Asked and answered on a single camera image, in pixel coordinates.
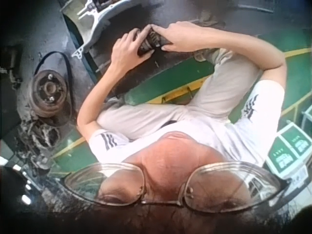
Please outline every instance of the man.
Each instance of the man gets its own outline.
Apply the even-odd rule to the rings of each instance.
[[[205,56],[215,65],[214,74],[186,106],[115,103],[102,111],[115,84],[151,57],[153,51],[137,55],[151,27],[172,43],[163,46],[164,51],[208,49]],[[254,37],[189,22],[168,28],[148,25],[134,40],[136,31],[117,40],[110,67],[78,115],[78,129],[99,162],[138,166],[151,197],[165,200],[173,200],[190,174],[203,165],[234,160],[262,166],[275,139],[284,98],[283,53]],[[212,48],[220,49],[211,52]],[[241,119],[229,123],[228,115],[259,75]]]

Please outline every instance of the beige pants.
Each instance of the beige pants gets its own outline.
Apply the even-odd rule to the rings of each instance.
[[[100,113],[97,122],[104,129],[133,140],[150,135],[169,120],[181,121],[204,114],[227,122],[232,109],[256,81],[259,69],[246,57],[225,49],[207,53],[205,58],[214,64],[214,73],[188,105],[116,104]]]

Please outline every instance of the eyeglass frame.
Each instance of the eyeglass frame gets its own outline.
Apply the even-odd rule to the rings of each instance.
[[[106,166],[108,166],[108,165],[109,166],[130,166],[132,168],[138,169],[142,173],[143,190],[142,190],[140,196],[137,198],[137,200],[135,200],[132,203],[125,204],[125,205],[103,204],[103,203],[98,202],[96,200],[89,199],[87,197],[84,197],[84,196],[80,195],[75,190],[73,190],[72,188],[70,188],[69,186],[66,185],[66,180],[68,178],[70,178],[71,176],[74,176],[77,173],[83,173],[84,171],[87,171],[89,168],[97,166],[97,165],[100,165],[100,166],[103,166],[103,165],[106,165]],[[186,195],[186,190],[187,190],[187,186],[186,185],[189,184],[189,181],[192,178],[192,176],[195,173],[197,173],[198,171],[200,171],[202,169],[208,169],[208,171],[217,171],[216,169],[212,170],[213,168],[216,168],[217,166],[219,166],[219,167],[222,167],[222,166],[237,166],[238,168],[240,166],[247,166],[247,167],[249,167],[250,170],[254,170],[256,168],[256,171],[257,170],[258,171],[262,171],[262,172],[266,173],[267,175],[269,175],[270,177],[273,176],[272,178],[276,179],[279,182],[280,189],[277,190],[272,195],[270,195],[267,198],[265,198],[264,200],[262,200],[262,201],[260,201],[258,203],[255,203],[255,204],[253,204],[251,206],[247,206],[245,208],[242,208],[242,209],[237,209],[237,210],[233,209],[233,210],[230,210],[230,211],[222,211],[222,210],[220,210],[218,212],[209,212],[209,211],[200,211],[200,210],[192,208],[190,205],[187,204],[187,202],[185,200],[185,195]],[[61,184],[61,186],[64,187],[67,192],[70,192],[71,195],[73,195],[75,198],[83,200],[83,201],[87,201],[87,202],[89,202],[91,204],[94,204],[94,205],[100,205],[100,206],[106,206],[106,207],[114,207],[114,208],[127,208],[127,207],[129,208],[129,207],[133,207],[133,206],[136,206],[136,205],[163,205],[163,206],[176,206],[176,207],[179,207],[179,208],[186,207],[187,209],[189,209],[189,210],[191,210],[193,212],[202,213],[202,214],[225,214],[225,213],[243,212],[243,211],[255,209],[255,208],[259,207],[260,205],[262,205],[265,202],[269,203],[270,201],[272,201],[276,197],[278,197],[278,201],[279,201],[283,197],[285,192],[288,190],[288,188],[289,188],[290,184],[292,183],[293,179],[291,179],[291,178],[281,179],[276,174],[273,174],[273,173],[271,173],[271,172],[269,172],[269,171],[267,171],[267,170],[265,170],[265,169],[263,169],[263,168],[261,168],[261,167],[259,167],[257,165],[253,165],[251,163],[242,162],[242,161],[230,161],[230,162],[220,162],[220,163],[206,164],[206,165],[203,165],[203,166],[195,169],[190,174],[190,176],[188,177],[187,182],[184,182],[181,185],[177,200],[174,200],[174,201],[157,201],[157,202],[156,201],[146,201],[146,200],[143,200],[144,196],[147,193],[146,185],[145,185],[145,175],[144,175],[144,173],[143,173],[141,168],[139,168],[136,165],[130,164],[130,163],[99,163],[98,162],[98,163],[91,164],[91,165],[89,165],[89,166],[87,166],[85,168],[82,168],[82,169],[78,170],[77,172],[69,173],[65,177],[59,179],[58,181]]]

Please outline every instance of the brake disc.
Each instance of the brake disc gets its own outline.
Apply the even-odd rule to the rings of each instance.
[[[64,78],[56,71],[40,71],[29,85],[29,104],[39,117],[55,116],[62,110],[66,98],[67,85]]]

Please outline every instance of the sleeve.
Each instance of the sleeve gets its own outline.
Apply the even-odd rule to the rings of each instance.
[[[285,91],[273,80],[261,80],[252,90],[242,110],[241,119],[235,124],[246,143],[263,160],[276,138]]]
[[[95,131],[90,137],[89,147],[98,161],[102,162],[107,151],[112,148],[122,148],[129,143],[129,139],[123,134],[100,129]]]

